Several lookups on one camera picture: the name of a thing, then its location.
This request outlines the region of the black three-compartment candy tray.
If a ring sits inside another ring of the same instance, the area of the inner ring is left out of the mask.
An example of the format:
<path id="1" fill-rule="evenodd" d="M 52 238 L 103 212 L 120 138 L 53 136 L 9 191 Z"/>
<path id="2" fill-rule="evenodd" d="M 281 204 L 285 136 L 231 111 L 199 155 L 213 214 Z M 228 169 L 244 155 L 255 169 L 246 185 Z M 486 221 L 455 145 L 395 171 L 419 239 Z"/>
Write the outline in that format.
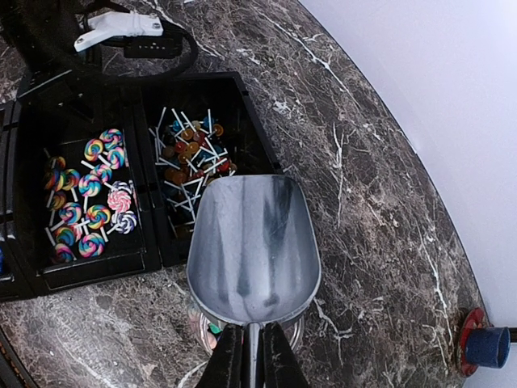
<path id="1" fill-rule="evenodd" d="M 107 91 L 81 123 L 1 106 L 1 299 L 186 261 L 204 189 L 280 164 L 238 73 Z"/>

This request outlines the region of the metal scoop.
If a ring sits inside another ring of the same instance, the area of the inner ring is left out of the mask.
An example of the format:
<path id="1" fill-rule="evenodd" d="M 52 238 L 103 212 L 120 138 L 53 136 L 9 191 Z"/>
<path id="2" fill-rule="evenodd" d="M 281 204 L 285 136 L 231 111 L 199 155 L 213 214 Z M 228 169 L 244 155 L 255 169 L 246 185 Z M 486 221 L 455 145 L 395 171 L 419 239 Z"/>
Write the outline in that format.
<path id="1" fill-rule="evenodd" d="M 187 259 L 187 283 L 222 330 L 243 327 L 243 387 L 265 387 L 263 329 L 298 321 L 322 278 L 305 195 L 285 175 L 234 175 L 202 195 Z"/>

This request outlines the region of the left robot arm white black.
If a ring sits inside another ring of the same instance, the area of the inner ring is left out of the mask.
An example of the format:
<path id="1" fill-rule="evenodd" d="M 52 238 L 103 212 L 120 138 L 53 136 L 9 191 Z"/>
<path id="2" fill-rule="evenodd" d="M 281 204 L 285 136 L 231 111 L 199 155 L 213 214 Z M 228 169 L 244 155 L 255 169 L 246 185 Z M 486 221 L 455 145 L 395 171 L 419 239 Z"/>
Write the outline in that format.
<path id="1" fill-rule="evenodd" d="M 1 25 L 8 44 L 16 47 L 32 71 L 65 68 L 75 78 L 102 85 L 164 82 L 195 63 L 199 48 L 192 35 L 156 15 L 131 11 L 113 1 L 3 1 Z M 166 72 L 141 77 L 105 74 L 87 58 L 97 44 L 124 48 L 129 58 L 171 59 L 189 44 L 190 54 Z"/>

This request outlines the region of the clear plastic cup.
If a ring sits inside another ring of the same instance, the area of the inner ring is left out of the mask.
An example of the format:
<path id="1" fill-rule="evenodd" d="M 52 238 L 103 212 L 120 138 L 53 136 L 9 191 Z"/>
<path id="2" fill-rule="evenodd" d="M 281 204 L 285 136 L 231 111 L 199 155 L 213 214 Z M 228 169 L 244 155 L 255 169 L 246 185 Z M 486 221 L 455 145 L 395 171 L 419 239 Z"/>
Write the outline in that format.
<path id="1" fill-rule="evenodd" d="M 209 356 L 211 356 L 221 337 L 223 331 L 222 328 L 211 323 L 209 319 L 202 313 L 199 307 L 194 303 L 191 303 L 188 306 L 187 317 L 191 332 L 195 336 L 195 339 L 200 344 L 202 349 Z M 301 317 L 290 327 L 284 328 L 284 334 L 286 335 L 291 349 L 294 352 L 296 352 L 302 344 L 304 330 L 304 317 Z"/>

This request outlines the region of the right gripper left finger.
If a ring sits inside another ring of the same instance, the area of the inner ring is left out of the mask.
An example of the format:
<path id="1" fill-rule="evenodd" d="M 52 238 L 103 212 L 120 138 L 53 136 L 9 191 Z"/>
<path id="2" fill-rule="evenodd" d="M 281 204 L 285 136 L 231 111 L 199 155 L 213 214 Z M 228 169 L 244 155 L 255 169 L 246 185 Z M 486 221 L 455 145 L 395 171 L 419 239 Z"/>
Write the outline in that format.
<path id="1" fill-rule="evenodd" d="M 229 324 L 222 331 L 204 371 L 204 387 L 243 387 L 243 327 Z"/>

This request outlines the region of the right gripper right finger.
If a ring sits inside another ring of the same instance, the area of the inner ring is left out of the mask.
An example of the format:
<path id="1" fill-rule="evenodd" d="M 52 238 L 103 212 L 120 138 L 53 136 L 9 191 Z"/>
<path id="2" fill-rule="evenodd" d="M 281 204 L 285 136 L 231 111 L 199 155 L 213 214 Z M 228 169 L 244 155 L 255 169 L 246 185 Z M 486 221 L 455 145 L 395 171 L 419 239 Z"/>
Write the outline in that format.
<path id="1" fill-rule="evenodd" d="M 278 323 L 269 323 L 263 329 L 263 363 L 265 387 L 306 387 L 306 378 Z"/>

